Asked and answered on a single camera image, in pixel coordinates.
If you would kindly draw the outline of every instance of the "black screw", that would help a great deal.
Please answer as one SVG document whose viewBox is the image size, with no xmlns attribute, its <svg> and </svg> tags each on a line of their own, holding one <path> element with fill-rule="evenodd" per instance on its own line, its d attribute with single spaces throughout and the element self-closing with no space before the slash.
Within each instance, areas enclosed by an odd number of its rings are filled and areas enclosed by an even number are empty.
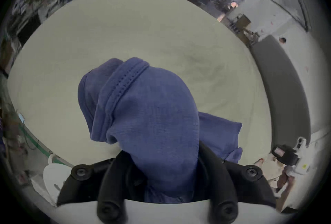
<svg viewBox="0 0 331 224">
<path fill-rule="evenodd" d="M 87 171 L 86 171 L 85 168 L 79 168 L 79 169 L 77 170 L 77 175 L 78 175 L 78 176 L 84 176 L 86 173 L 87 173 Z"/>
<path fill-rule="evenodd" d="M 258 175 L 257 171 L 254 168 L 249 168 L 246 172 L 250 177 L 255 177 Z"/>
</svg>

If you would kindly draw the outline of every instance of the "desk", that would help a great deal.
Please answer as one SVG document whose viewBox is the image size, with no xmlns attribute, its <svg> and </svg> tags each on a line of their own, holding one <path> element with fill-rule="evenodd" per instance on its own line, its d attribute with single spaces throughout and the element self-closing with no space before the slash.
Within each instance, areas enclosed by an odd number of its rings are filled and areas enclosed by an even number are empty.
<svg viewBox="0 0 331 224">
<path fill-rule="evenodd" d="M 270 152 L 261 76 L 249 50 L 223 24 L 186 0 L 73 0 L 33 33 L 8 79 L 27 128 L 70 164 L 119 152 L 118 144 L 90 140 L 77 99 L 83 75 L 112 57 L 139 57 L 176 73 L 199 111 L 241 122 L 241 164 Z"/>
</svg>

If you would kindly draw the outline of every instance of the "clothing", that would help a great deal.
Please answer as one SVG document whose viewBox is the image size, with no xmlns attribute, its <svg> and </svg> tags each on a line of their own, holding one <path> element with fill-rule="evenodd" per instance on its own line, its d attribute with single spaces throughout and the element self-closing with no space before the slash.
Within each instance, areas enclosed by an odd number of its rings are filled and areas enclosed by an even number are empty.
<svg viewBox="0 0 331 224">
<path fill-rule="evenodd" d="M 110 59 L 87 73 L 78 103 L 91 139 L 119 142 L 146 175 L 145 202 L 190 202 L 199 138 L 221 158 L 238 162 L 241 123 L 197 111 L 184 82 L 139 58 Z"/>
</svg>

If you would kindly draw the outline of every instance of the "white tabletop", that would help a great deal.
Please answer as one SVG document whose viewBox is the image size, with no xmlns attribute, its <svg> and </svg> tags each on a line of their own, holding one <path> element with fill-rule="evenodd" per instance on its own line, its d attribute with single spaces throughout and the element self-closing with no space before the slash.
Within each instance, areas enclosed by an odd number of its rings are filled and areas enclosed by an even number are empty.
<svg viewBox="0 0 331 224">
<path fill-rule="evenodd" d="M 92 164 L 119 147 L 90 140 L 78 83 L 112 57 L 135 56 L 180 76 L 199 111 L 243 123 L 241 164 L 270 151 L 269 106 L 249 50 L 186 0 L 73 0 L 26 42 L 9 74 L 9 94 L 44 145 L 73 165 Z"/>
</svg>

